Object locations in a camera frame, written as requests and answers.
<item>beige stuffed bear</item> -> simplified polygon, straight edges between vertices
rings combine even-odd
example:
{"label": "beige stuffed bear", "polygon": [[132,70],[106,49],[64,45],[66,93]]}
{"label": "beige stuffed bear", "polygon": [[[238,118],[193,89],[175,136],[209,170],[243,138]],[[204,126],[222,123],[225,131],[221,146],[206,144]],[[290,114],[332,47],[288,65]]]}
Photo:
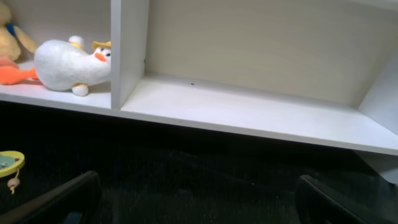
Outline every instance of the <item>beige stuffed bear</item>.
{"label": "beige stuffed bear", "polygon": [[37,44],[18,26],[13,26],[16,38],[8,31],[6,25],[11,22],[10,8],[0,0],[0,64],[16,66],[13,61],[21,54],[17,39],[31,53],[37,49]]}

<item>black floor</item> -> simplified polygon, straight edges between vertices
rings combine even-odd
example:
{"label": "black floor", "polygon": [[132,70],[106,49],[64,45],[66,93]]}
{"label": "black floor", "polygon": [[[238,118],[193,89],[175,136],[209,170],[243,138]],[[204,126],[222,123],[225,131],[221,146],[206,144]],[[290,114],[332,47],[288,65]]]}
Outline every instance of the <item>black floor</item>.
{"label": "black floor", "polygon": [[397,188],[353,151],[0,103],[0,151],[25,154],[21,186],[0,179],[0,214],[88,171],[93,223],[299,223],[293,191],[310,175],[398,222]]}

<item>plush toy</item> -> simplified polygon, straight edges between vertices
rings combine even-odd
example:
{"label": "plush toy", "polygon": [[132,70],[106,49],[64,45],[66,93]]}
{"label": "plush toy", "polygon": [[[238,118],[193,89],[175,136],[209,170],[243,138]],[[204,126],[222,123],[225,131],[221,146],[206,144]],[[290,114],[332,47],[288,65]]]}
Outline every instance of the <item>plush toy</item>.
{"label": "plush toy", "polygon": [[37,44],[18,26],[11,24],[11,10],[0,0],[0,64],[17,67],[13,62],[21,54],[17,39],[29,52],[35,52]]}
{"label": "plush toy", "polygon": [[88,87],[108,81],[111,72],[111,42],[94,42],[92,55],[83,48],[81,37],[69,42],[49,40],[35,52],[32,70],[0,67],[0,83],[11,85],[27,78],[38,78],[51,90],[71,90],[77,96],[88,94]]}

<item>white shelf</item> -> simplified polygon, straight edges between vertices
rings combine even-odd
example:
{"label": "white shelf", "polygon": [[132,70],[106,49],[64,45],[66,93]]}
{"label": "white shelf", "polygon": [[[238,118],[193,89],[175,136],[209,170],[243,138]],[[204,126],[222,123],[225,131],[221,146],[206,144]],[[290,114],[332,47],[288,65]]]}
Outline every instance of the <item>white shelf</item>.
{"label": "white shelf", "polygon": [[[27,61],[20,63],[19,66],[21,69],[30,69],[33,63]],[[91,86],[89,95],[80,97],[75,96],[71,91],[48,90],[39,81],[25,80],[16,85],[0,85],[0,100],[69,110],[76,110],[76,105],[110,108],[111,88],[109,83]]]}
{"label": "white shelf", "polygon": [[197,80],[146,76],[121,110],[130,118],[398,155],[398,136],[354,108]]}

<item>teddy bear arm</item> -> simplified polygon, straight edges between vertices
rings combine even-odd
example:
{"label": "teddy bear arm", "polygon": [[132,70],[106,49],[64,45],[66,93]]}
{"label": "teddy bear arm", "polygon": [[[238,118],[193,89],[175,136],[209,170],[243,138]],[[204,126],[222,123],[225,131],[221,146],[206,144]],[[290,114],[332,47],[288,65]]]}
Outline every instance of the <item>teddy bear arm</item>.
{"label": "teddy bear arm", "polygon": [[37,49],[37,44],[18,26],[14,26],[15,34],[22,45],[30,52],[34,53]]}

